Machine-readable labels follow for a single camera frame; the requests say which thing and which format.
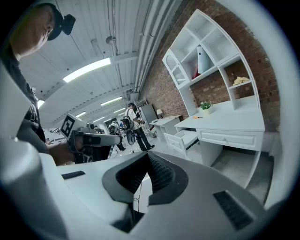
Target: brick wall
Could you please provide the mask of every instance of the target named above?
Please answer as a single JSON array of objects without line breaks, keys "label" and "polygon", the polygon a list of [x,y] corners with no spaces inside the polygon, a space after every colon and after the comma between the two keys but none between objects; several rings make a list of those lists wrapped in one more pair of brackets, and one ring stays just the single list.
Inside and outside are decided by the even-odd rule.
[{"label": "brick wall", "polygon": [[[277,81],[268,56],[250,29],[236,15],[214,0],[183,0],[156,52],[141,89],[140,98],[146,98],[150,104],[153,104],[155,110],[162,109],[165,116],[180,114],[184,119],[188,117],[180,93],[164,66],[162,58],[196,9],[203,11],[216,21],[244,54],[255,78],[266,131],[276,131],[280,121],[279,95]],[[234,81],[237,76],[247,77],[246,69],[241,61],[228,66],[226,72],[230,81]],[[191,94],[194,95],[197,107],[205,100],[211,100],[213,103],[229,100],[224,81],[218,71],[192,85]],[[245,84],[235,90],[236,98],[251,95],[253,95],[251,84]]]}]

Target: cabinet door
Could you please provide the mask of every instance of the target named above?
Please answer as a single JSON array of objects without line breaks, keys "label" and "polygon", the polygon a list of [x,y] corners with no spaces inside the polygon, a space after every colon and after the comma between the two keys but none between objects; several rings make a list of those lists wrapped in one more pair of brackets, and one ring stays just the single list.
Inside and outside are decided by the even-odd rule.
[{"label": "cabinet door", "polygon": [[178,59],[171,51],[171,49],[168,49],[168,51],[166,52],[163,58],[163,63],[168,69],[177,88],[180,88],[189,83],[188,76],[186,75],[181,63],[179,63]]}]

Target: ceiling light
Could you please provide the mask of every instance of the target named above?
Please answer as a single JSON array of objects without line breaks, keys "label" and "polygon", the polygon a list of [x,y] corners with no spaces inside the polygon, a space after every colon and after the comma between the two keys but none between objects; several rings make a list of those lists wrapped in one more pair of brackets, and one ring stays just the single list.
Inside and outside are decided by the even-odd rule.
[{"label": "ceiling light", "polygon": [[100,61],[97,61],[97,62],[93,62],[89,65],[86,65],[85,67],[82,67],[81,69],[78,69],[76,70],[75,72],[72,72],[71,74],[69,74],[68,76],[64,77],[63,80],[66,81],[67,83],[89,71],[92,71],[92,70],[95,70],[97,68],[100,68],[100,67],[103,67],[103,66],[106,66],[106,65],[109,65],[111,64],[111,61],[109,58],[105,58],[105,59],[102,59]]},{"label": "ceiling light", "polygon": [[118,111],[122,111],[122,110],[124,110],[124,109],[125,109],[125,107],[122,108],[122,109],[119,109],[119,110],[117,110],[117,111],[114,111],[113,113],[116,113],[116,112],[118,112]]},{"label": "ceiling light", "polygon": [[93,121],[93,122],[97,122],[97,121],[99,121],[99,120],[101,120],[101,119],[103,119],[104,117],[102,117],[102,118],[99,118],[99,119],[97,119],[97,120],[95,120],[95,121]]},{"label": "ceiling light", "polygon": [[86,112],[82,112],[82,113],[78,114],[76,117],[79,118],[80,116],[82,116],[84,114],[86,114]]},{"label": "ceiling light", "polygon": [[109,120],[111,120],[111,118],[110,118],[110,119],[107,119],[107,120],[105,120],[104,122],[107,122],[107,121],[109,121]]},{"label": "ceiling light", "polygon": [[106,103],[101,103],[100,105],[103,106],[103,105],[105,105],[105,104],[112,103],[112,102],[117,101],[117,100],[119,100],[119,99],[122,99],[122,97],[117,97],[117,98],[115,98],[115,99],[113,99],[113,100],[110,100],[110,101],[108,101],[108,102],[106,102]]},{"label": "ceiling light", "polygon": [[41,105],[43,105],[44,102],[45,101],[43,101],[43,100],[38,100],[38,102],[37,102],[37,109],[39,109],[41,107]]}]

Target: red object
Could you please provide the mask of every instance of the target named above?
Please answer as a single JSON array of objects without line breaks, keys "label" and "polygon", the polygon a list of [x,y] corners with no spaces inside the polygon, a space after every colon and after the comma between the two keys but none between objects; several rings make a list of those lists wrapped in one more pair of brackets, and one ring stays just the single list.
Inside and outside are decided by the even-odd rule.
[{"label": "red object", "polygon": [[196,67],[195,67],[195,70],[194,70],[194,74],[193,74],[192,79],[196,78],[196,77],[199,76],[199,75],[200,75],[200,73],[198,73],[198,64],[197,64]]}]

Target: small plant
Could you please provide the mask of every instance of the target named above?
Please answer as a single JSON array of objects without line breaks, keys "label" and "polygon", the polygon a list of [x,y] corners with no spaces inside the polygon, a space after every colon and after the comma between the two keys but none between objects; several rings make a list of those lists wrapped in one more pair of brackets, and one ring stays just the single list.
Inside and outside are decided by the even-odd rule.
[{"label": "small plant", "polygon": [[205,110],[205,109],[209,109],[210,107],[212,107],[212,103],[211,101],[209,102],[201,102],[200,103],[200,107]]}]

